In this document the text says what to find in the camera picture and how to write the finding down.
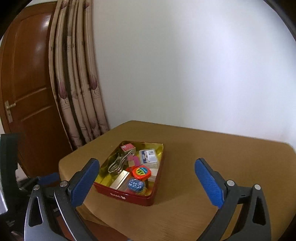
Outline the orange tape measure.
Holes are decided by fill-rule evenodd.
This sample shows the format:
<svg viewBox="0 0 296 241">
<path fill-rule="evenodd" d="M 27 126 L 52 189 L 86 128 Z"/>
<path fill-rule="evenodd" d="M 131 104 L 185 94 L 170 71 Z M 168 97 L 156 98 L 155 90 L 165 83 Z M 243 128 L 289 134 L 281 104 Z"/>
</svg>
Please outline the orange tape measure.
<svg viewBox="0 0 296 241">
<path fill-rule="evenodd" d="M 141 165 L 133 169 L 132 175 L 137 180 L 145 181 L 145 180 L 148 180 L 149 177 L 151 177 L 152 173 L 149 168 L 147 168 L 144 165 Z"/>
</svg>

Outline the white small box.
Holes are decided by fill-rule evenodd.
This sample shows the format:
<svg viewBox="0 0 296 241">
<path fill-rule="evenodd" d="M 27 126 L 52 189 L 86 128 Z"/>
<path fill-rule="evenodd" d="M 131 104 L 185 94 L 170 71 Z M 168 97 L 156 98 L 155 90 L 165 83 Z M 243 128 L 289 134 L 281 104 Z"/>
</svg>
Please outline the white small box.
<svg viewBox="0 0 296 241">
<path fill-rule="evenodd" d="M 148 178 L 149 182 L 155 182 L 156 181 L 156 177 L 158 174 L 158 169 L 157 168 L 151 168 L 151 176 Z"/>
</svg>

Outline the small red brown box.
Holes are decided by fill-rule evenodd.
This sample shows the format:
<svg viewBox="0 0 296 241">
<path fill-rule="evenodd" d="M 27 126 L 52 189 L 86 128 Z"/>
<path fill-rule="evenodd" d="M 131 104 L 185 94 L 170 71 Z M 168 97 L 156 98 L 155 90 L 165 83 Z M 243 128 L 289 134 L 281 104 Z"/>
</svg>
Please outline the small red brown box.
<svg viewBox="0 0 296 241">
<path fill-rule="evenodd" d="M 132 143 L 124 144 L 120 147 L 125 153 L 131 150 L 135 150 L 135 146 Z"/>
</svg>

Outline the metal clamp tool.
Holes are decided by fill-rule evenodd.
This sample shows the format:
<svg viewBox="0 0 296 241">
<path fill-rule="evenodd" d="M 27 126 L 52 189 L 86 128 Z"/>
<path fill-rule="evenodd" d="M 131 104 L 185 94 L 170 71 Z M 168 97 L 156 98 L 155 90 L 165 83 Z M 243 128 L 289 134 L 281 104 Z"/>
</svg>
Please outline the metal clamp tool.
<svg viewBox="0 0 296 241">
<path fill-rule="evenodd" d="M 135 155 L 135 150 L 130 150 L 123 156 L 118 156 L 116 160 L 108 167 L 107 169 L 108 173 L 111 175 L 119 174 L 123 170 L 128 157 L 130 156 L 133 157 L 134 155 Z"/>
</svg>

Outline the gold rectangular box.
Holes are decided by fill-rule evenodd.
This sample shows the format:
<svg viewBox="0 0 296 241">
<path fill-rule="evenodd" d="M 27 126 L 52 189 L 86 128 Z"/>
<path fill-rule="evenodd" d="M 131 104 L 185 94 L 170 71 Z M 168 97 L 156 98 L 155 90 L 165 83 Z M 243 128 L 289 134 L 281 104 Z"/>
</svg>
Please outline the gold rectangular box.
<svg viewBox="0 0 296 241">
<path fill-rule="evenodd" d="M 112 182 L 110 188 L 119 190 L 123 183 L 130 177 L 130 172 L 123 170 Z"/>
</svg>

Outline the brown wooden door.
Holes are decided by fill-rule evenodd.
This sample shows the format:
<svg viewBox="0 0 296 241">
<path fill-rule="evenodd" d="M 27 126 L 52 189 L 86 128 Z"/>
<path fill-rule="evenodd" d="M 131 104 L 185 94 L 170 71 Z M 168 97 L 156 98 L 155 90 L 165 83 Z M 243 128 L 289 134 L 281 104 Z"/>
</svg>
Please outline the brown wooden door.
<svg viewBox="0 0 296 241">
<path fill-rule="evenodd" d="M 71 153 L 49 75 L 49 36 L 55 2 L 24 8 L 1 44 L 1 120 L 4 131 L 18 134 L 18 162 L 29 177 L 58 171 Z M 5 101 L 16 103 L 8 122 Z"/>
</svg>

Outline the clear plastic case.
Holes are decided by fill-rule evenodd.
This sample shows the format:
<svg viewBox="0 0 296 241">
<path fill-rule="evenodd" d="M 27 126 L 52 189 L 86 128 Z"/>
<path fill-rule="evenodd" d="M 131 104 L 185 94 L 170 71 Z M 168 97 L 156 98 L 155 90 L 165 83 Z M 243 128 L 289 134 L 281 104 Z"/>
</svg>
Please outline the clear plastic case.
<svg viewBox="0 0 296 241">
<path fill-rule="evenodd" d="M 159 168 L 159 160 L 155 149 L 145 149 L 139 151 L 139 159 L 142 165 L 150 169 Z"/>
</svg>

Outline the red gold tin box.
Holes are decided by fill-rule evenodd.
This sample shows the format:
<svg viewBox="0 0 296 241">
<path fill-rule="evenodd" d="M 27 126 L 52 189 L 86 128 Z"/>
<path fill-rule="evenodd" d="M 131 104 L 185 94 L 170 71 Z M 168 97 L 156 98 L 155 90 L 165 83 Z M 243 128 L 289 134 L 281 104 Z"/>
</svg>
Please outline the red gold tin box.
<svg viewBox="0 0 296 241">
<path fill-rule="evenodd" d="M 132 171 L 136 167 L 129 167 L 128 161 L 126 161 L 123 170 L 130 172 L 130 177 L 126 180 L 119 190 L 110 188 L 110 185 L 119 175 L 111 175 L 108 173 L 108 167 L 116 160 L 118 156 L 123 156 L 126 154 L 120 147 L 124 144 L 132 143 L 135 146 L 135 155 L 139 157 L 139 151 L 145 149 L 155 149 L 158 160 L 159 168 L 158 174 L 155 182 L 149 182 L 145 180 L 145 189 L 143 192 L 136 193 L 128 189 L 128 182 L 130 179 L 133 179 Z M 158 188 L 158 182 L 161 176 L 163 168 L 163 159 L 164 159 L 164 144 L 162 143 L 153 143 L 153 142 L 137 142 L 137 141 L 122 141 L 112 153 L 108 156 L 107 160 L 100 166 L 99 174 L 95 179 L 94 186 L 98 193 L 110 196 L 112 198 L 117 198 L 129 203 L 141 205 L 141 206 L 151 206 L 154 203 L 154 197 Z"/>
</svg>

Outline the blue patterned keychain pouch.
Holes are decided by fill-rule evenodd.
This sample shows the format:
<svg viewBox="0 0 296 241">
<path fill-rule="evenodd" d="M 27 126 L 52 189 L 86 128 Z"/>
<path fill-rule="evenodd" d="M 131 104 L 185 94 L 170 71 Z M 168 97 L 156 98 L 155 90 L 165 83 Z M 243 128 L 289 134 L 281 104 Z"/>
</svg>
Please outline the blue patterned keychain pouch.
<svg viewBox="0 0 296 241">
<path fill-rule="evenodd" d="M 130 191 L 136 193 L 143 192 L 145 189 L 145 183 L 135 178 L 130 179 L 127 186 Z"/>
</svg>

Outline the beige patterned curtain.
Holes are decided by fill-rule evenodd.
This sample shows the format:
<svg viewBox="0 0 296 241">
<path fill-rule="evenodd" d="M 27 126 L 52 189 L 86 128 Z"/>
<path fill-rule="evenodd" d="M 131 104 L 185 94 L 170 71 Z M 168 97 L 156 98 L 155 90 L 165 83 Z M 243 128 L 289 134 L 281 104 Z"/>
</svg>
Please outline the beige patterned curtain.
<svg viewBox="0 0 296 241">
<path fill-rule="evenodd" d="M 93 1 L 58 1 L 49 38 L 49 74 L 73 149 L 108 132 L 93 36 Z"/>
</svg>

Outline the magenta small box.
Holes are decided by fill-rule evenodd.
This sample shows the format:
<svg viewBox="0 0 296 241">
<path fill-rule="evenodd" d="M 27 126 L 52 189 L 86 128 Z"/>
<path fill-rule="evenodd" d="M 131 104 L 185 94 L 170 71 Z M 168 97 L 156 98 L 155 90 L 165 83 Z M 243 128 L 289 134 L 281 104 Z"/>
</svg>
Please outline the magenta small box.
<svg viewBox="0 0 296 241">
<path fill-rule="evenodd" d="M 140 162 L 139 157 L 137 155 L 135 155 L 135 156 L 128 155 L 127 161 L 128 161 L 129 167 L 138 167 L 141 165 L 141 162 Z"/>
</svg>

